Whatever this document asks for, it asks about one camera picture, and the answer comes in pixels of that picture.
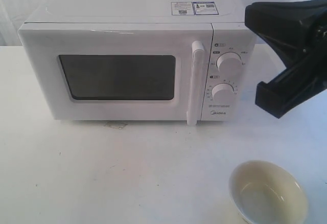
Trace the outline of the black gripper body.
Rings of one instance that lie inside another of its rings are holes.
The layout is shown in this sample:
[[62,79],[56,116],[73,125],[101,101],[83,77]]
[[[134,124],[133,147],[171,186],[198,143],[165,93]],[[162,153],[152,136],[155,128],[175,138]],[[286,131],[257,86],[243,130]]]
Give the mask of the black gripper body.
[[303,24],[306,26],[302,61],[302,85],[305,91],[326,89],[326,17],[311,16]]

